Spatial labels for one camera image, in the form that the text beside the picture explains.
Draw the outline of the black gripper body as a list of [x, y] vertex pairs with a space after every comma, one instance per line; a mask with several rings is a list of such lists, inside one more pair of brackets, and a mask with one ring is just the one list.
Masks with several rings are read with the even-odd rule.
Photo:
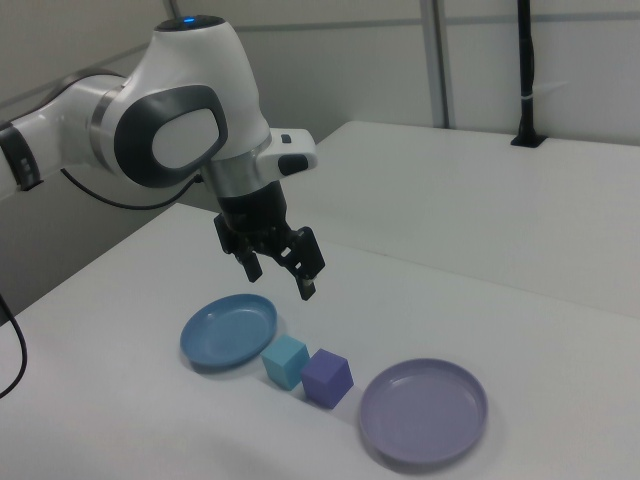
[[274, 257], [286, 248], [290, 227], [279, 181], [246, 195], [219, 197], [218, 202], [221, 213], [214, 225], [225, 253], [243, 256], [253, 251]]

